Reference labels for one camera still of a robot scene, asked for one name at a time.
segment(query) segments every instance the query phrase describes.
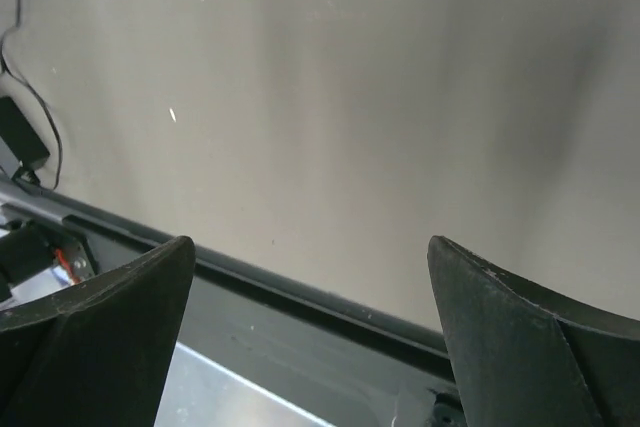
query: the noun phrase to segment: screw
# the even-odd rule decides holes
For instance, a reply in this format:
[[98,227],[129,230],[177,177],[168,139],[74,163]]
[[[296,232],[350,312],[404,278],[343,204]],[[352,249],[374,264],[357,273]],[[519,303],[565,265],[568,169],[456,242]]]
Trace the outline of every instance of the screw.
[[83,258],[79,258],[73,262],[73,266],[76,269],[83,269],[87,266],[87,261],[84,260]]

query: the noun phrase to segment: black cord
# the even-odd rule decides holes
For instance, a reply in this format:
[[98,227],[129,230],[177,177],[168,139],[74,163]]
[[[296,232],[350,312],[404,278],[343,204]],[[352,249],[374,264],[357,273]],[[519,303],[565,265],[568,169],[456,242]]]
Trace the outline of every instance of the black cord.
[[[0,36],[0,75],[6,73],[9,77],[11,77],[13,80],[15,80],[20,85],[22,85],[22,87],[27,89],[29,93],[33,95],[33,97],[38,101],[40,108],[42,108],[42,111],[44,112],[44,115],[47,118],[47,121],[49,122],[49,126],[51,127],[51,131],[53,132],[53,136],[56,139],[56,144],[58,145],[58,165],[56,167],[55,181],[53,183],[53,187],[51,187],[50,189],[50,190],[56,190],[58,188],[58,185],[60,184],[60,173],[62,171],[63,148],[62,148],[62,138],[60,137],[60,132],[58,131],[58,127],[56,126],[55,121],[53,120],[53,116],[51,115],[51,109],[49,108],[49,105],[47,104],[47,102],[42,98],[42,96],[38,93],[38,91],[34,89],[33,86],[24,78],[22,74],[17,76],[13,73],[4,55],[4,44],[7,40],[7,37],[13,32],[17,31],[22,26],[22,0],[16,0],[15,19],[16,20],[14,24],[11,27],[9,27],[7,30],[5,30],[2,36]],[[28,174],[29,174],[28,177],[32,179],[37,179],[35,172],[29,172]],[[22,188],[22,185],[20,185],[19,182],[16,182],[16,183],[18,184],[18,187]],[[40,188],[39,182],[34,186]]]

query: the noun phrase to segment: red wire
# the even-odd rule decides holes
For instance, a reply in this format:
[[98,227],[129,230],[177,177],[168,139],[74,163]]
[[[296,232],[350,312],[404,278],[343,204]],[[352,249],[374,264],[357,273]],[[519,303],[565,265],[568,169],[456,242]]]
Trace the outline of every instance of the red wire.
[[76,274],[73,273],[73,269],[71,268],[71,264],[69,264],[69,261],[67,261],[67,259],[65,258],[64,253],[62,252],[62,250],[61,249],[56,249],[54,252],[56,254],[56,258],[58,259],[58,262],[60,263],[62,268],[67,272],[67,275],[69,276],[71,281],[74,284],[79,284],[80,283],[80,279],[78,278],[78,276],[76,276]]

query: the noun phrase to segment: metal sheet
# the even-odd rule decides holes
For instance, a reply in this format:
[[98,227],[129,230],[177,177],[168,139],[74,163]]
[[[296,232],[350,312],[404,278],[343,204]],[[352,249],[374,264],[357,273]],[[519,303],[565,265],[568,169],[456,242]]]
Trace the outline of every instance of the metal sheet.
[[305,412],[178,343],[155,427],[324,427]]

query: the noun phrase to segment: power adapter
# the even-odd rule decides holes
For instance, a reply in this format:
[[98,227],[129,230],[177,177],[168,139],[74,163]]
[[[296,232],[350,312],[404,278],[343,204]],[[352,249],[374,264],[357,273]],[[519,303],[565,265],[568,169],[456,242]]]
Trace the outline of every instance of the power adapter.
[[0,98],[0,169],[11,179],[27,177],[49,159],[49,150],[11,97]]

